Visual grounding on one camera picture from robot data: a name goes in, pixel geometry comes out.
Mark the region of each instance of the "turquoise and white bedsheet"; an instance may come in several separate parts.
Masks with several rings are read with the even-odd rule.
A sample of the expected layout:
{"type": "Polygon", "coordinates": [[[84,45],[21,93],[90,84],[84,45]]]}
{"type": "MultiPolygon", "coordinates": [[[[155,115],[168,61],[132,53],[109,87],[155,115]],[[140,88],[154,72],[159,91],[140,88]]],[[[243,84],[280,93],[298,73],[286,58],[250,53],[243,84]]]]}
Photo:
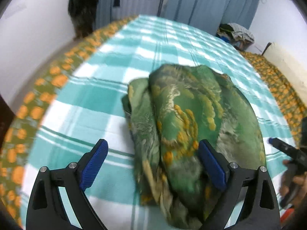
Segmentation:
{"type": "MultiPolygon", "coordinates": [[[[121,103],[131,80],[148,77],[164,63],[207,65],[231,77],[258,118],[267,167],[278,191],[284,171],[281,161],[285,156],[268,145],[267,139],[279,137],[293,145],[294,141],[275,99],[252,66],[231,45],[201,30],[157,17],[139,16],[83,63],[50,105],[25,166],[23,225],[39,168],[58,169],[77,162],[104,138],[109,143],[109,154],[93,186],[86,190],[103,223],[110,230],[171,229],[157,206],[139,205],[133,176],[134,147],[121,103]]],[[[71,222],[78,226],[62,188],[61,194],[71,222]]],[[[228,224],[235,220],[234,214],[228,224]]]]}

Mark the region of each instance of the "green cloth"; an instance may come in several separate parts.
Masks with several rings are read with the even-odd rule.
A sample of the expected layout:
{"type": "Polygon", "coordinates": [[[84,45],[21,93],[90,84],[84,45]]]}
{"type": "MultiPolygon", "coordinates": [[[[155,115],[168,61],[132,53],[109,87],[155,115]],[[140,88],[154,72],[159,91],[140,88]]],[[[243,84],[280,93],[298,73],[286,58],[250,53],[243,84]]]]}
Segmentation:
{"type": "Polygon", "coordinates": [[[198,229],[220,196],[197,157],[200,140],[243,168],[266,164],[254,111],[226,74],[163,65],[133,80],[122,102],[141,202],[158,204],[172,226],[198,229]]]}

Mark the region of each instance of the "folded fabric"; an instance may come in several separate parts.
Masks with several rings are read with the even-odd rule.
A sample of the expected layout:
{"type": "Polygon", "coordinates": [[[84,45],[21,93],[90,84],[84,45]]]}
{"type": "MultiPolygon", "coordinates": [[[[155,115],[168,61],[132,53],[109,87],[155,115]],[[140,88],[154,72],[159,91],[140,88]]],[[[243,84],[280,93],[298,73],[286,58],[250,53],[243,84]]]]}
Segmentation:
{"type": "Polygon", "coordinates": [[[237,23],[228,23],[229,26],[233,28],[233,31],[231,32],[233,38],[235,41],[239,40],[245,40],[248,41],[249,43],[254,43],[255,37],[254,35],[247,30],[245,27],[237,24],[237,23]]]}
{"type": "Polygon", "coordinates": [[[233,40],[231,32],[233,32],[233,28],[231,26],[228,24],[220,24],[216,34],[220,37],[224,36],[231,41],[233,40]]]}
{"type": "Polygon", "coordinates": [[[159,205],[172,226],[198,229],[220,197],[197,157],[200,140],[243,168],[266,164],[254,111],[226,74],[166,64],[132,81],[122,103],[141,203],[159,205]]]}

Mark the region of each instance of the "cream pillow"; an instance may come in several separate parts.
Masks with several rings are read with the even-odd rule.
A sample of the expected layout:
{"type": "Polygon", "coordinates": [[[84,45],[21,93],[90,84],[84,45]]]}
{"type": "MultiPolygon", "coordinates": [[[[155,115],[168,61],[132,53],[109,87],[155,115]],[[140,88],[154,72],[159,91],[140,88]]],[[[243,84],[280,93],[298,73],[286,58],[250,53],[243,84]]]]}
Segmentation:
{"type": "Polygon", "coordinates": [[[283,73],[307,105],[307,71],[302,64],[275,42],[268,47],[263,56],[283,73]]]}

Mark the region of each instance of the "bed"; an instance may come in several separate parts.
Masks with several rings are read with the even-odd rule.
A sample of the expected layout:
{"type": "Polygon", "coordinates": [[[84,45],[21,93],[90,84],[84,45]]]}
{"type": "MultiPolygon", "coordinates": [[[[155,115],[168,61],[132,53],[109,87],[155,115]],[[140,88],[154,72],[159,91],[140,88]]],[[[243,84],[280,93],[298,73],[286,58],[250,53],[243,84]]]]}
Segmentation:
{"type": "Polygon", "coordinates": [[[268,43],[262,55],[249,52],[241,55],[268,86],[299,146],[301,120],[307,117],[307,71],[278,43],[268,43]]]}
{"type": "MultiPolygon", "coordinates": [[[[286,101],[274,92],[276,85],[270,83],[266,76],[269,73],[263,70],[265,61],[260,55],[240,54],[201,30],[154,16],[124,19],[95,31],[53,61],[24,98],[1,154],[0,196],[4,205],[25,226],[39,168],[65,167],[78,161],[98,139],[105,138],[109,154],[86,195],[106,227],[172,229],[158,207],[140,206],[133,177],[133,142],[121,104],[129,81],[147,77],[164,63],[207,65],[230,76],[257,116],[267,168],[279,199],[285,155],[267,140],[278,137],[295,145],[291,127],[296,124],[291,124],[285,116],[288,111],[282,110],[286,101]]],[[[60,192],[71,223],[78,226],[65,191],[60,188],[60,192]]],[[[240,205],[228,225],[235,222],[239,210],[240,205]]]]}

